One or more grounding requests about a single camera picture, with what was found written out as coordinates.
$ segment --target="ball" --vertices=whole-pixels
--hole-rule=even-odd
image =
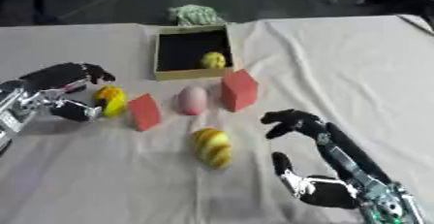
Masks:
[[[127,97],[121,88],[115,86],[102,87],[95,93],[95,104],[103,106],[103,115],[115,117],[127,106]]]
[[[201,114],[206,109],[206,102],[206,90],[201,87],[189,86],[178,94],[178,107],[185,114]]]
[[[224,169],[231,163],[231,142],[225,132],[205,128],[193,133],[193,150],[199,159],[214,169]]]
[[[206,69],[222,69],[226,66],[226,58],[220,52],[209,52],[201,60],[201,65]]]

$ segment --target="yellow striped ball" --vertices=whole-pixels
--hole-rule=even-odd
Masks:
[[[231,163],[231,143],[223,131],[214,128],[197,131],[192,145],[197,156],[212,168],[224,169]]]

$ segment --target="table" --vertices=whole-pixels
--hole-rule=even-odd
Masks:
[[[295,200],[273,174],[270,153],[286,152],[302,175],[330,175],[311,140],[272,143],[259,119],[295,108],[338,124],[391,177],[434,213],[432,120],[434,40],[413,16],[270,19],[229,26],[238,68],[259,83],[258,102],[221,108],[219,79],[153,80],[157,26],[138,24],[0,29],[0,81],[60,62],[103,65],[130,99],[148,92],[164,122],[144,133],[128,114],[78,124],[52,116],[31,123],[0,158],[0,223],[358,223],[356,211]],[[205,86],[209,110],[184,116],[173,96]],[[89,100],[97,87],[76,97]],[[225,130],[233,161],[203,166],[188,136]]]

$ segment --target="green cloth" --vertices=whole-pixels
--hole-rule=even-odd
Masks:
[[[169,9],[170,19],[177,21],[179,26],[226,24],[217,12],[209,7],[186,5]]]

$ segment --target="cube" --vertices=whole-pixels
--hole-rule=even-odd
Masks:
[[[228,74],[222,80],[222,101],[232,112],[242,110],[256,102],[258,83],[245,71]]]
[[[146,131],[161,122],[160,111],[151,95],[145,94],[128,103],[139,131]]]

